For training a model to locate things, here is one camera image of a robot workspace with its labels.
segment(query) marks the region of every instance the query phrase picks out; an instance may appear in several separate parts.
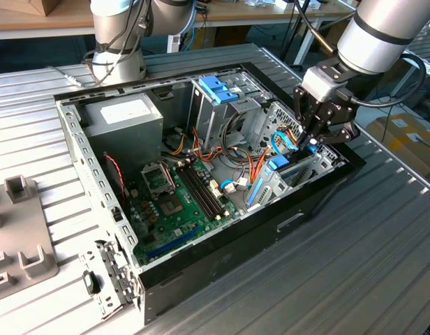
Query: white label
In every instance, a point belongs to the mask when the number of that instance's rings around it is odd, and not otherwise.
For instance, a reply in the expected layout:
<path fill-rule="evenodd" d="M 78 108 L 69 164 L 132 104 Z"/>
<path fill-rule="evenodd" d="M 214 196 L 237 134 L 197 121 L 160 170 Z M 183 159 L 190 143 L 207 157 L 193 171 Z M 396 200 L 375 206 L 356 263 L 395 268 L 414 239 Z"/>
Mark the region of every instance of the white label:
<path fill-rule="evenodd" d="M 409 126 L 403 119 L 393 119 L 392 122 L 399 128 Z"/>
<path fill-rule="evenodd" d="M 142 100 L 133 100 L 126 103 L 102 107 L 101 113 L 107 124 L 134 119 L 151 114 L 150 109 Z"/>
<path fill-rule="evenodd" d="M 412 142 L 419 142 L 420 140 L 418 140 L 418 138 L 421 139 L 420 135 L 418 135 L 417 133 L 406 134 L 406 135 L 412 140 Z"/>

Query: red wire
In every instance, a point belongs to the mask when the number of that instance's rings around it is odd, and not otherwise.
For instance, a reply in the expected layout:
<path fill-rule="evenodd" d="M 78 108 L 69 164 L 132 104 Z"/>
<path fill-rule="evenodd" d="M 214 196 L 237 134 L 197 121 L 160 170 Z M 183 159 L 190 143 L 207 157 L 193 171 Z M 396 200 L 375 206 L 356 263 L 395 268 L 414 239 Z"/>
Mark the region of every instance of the red wire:
<path fill-rule="evenodd" d="M 116 163 L 116 161 L 113 159 L 113 157 L 111 157 L 110 155 L 107 154 L 103 154 L 103 157 L 108 158 L 111 163 L 114 165 L 114 167 L 117 170 L 117 174 L 119 175 L 120 178 L 120 184 L 121 184 L 121 188 L 122 188 L 122 198 L 125 201 L 125 184 L 124 184 L 124 178 L 122 177 L 122 171 L 119 168 L 119 165 Z"/>

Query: computer chassis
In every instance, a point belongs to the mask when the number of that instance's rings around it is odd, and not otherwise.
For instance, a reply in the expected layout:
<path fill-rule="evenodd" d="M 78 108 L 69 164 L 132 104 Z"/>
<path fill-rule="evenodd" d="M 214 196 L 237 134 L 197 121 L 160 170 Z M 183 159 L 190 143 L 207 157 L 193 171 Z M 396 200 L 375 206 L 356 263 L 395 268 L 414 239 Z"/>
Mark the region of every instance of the computer chassis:
<path fill-rule="evenodd" d="M 161 257 L 152 258 L 147 264 L 140 264 L 133 250 L 141 242 L 126 213 L 128 209 L 124 208 L 120 201 L 121 194 L 117 194 L 114 182 L 109 181 L 111 174 L 104 171 L 103 164 L 99 163 L 101 159 L 89 144 L 84 131 L 88 126 L 87 120 L 80 110 L 86 104 L 133 96 L 147 90 L 150 90 L 150 96 L 151 92 L 156 90 L 156 95 L 165 97 L 166 101 L 170 90 L 158 94 L 157 88 L 193 83 L 193 90 L 195 86 L 199 86 L 196 80 L 202 76 L 223 77 L 232 73 L 244 73 L 250 79 L 251 85 L 259 88 L 262 93 L 265 92 L 260 103 L 261 108 L 269 108 L 272 105 L 274 109 L 268 110 L 283 108 L 291 111 L 292 98 L 250 63 L 55 96 L 73 164 L 89 196 L 100 227 L 108 233 L 105 241 L 96 241 L 80 254 L 84 265 L 85 284 L 89 294 L 94 296 L 99 305 L 103 319 L 114 315 L 127 304 L 135 304 L 140 310 L 143 323 L 152 322 L 314 217 L 339 188 L 364 166 L 365 162 L 345 144 L 325 146 L 329 154 L 339 157 L 341 161 L 338 165 L 330 166 L 325 175 L 314 177 L 294 187 L 287 187 L 284 194 L 274 195 L 273 199 L 267 200 L 263 205 L 251 203 L 238 217 L 226 219 L 223 225 L 204 236 L 190 240 Z M 209 98 L 207 92 L 201 92 Z M 175 92 L 175 95 L 179 96 L 180 91 Z M 162 103 L 161 98 L 157 101 L 159 105 Z M 149 110 L 155 110 L 154 106 L 148 103 L 145 105 Z M 191 108 L 192 103 L 187 126 L 190 124 Z M 153 119 L 158 119 L 155 124 L 164 128 L 162 123 L 168 122 L 167 117 L 162 120 L 153 115 Z M 297 125 L 293 130 L 302 132 Z"/>

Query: yellow wire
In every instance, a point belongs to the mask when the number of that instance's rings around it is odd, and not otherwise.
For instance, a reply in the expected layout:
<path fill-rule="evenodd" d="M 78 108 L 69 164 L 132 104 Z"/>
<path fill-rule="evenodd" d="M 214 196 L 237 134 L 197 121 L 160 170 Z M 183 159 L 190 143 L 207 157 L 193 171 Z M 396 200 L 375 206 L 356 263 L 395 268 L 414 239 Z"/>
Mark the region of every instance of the yellow wire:
<path fill-rule="evenodd" d="M 297 143 L 297 138 L 295 137 L 295 135 L 294 135 L 294 133 L 292 132 L 291 128 L 288 128 L 288 131 L 289 131 L 289 132 L 290 132 L 290 134 L 291 134 L 291 137 L 292 137 L 292 140 L 294 141 L 294 144 L 296 144 L 296 143 Z"/>
<path fill-rule="evenodd" d="M 182 151 L 182 149 L 184 148 L 184 138 L 186 138 L 186 134 L 182 134 L 181 144 L 179 145 L 178 149 L 176 149 L 174 152 L 170 153 L 171 155 L 176 156 Z"/>

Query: slotted aluminum table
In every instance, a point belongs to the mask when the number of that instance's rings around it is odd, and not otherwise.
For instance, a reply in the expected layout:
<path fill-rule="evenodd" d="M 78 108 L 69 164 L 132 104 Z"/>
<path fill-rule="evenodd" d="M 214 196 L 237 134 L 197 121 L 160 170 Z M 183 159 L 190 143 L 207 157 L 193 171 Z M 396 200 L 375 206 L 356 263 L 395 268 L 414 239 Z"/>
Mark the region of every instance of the slotted aluminum table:
<path fill-rule="evenodd" d="M 238 45 L 147 57 L 153 75 L 251 61 L 288 93 L 298 79 L 266 50 Z M 91 82 L 84 66 L 64 70 Z M 105 323 L 77 252 L 99 238 L 52 94 L 58 73 L 0 75 L 0 183 L 38 183 L 59 273 L 0 300 L 0 334 L 134 334 L 127 308 Z M 363 135 L 367 164 L 315 220 L 185 301 L 141 334 L 421 334 L 430 323 L 430 186 Z"/>

